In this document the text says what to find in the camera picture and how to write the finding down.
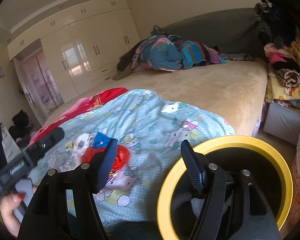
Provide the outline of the left hand red nails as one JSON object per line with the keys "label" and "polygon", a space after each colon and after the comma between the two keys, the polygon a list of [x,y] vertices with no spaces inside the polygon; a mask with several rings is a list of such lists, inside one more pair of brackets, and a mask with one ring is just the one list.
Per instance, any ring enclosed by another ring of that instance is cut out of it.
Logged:
{"label": "left hand red nails", "polygon": [[11,193],[4,195],[1,199],[0,213],[2,221],[7,231],[14,238],[18,237],[21,223],[15,217],[13,210],[21,204],[24,198],[24,193]]}

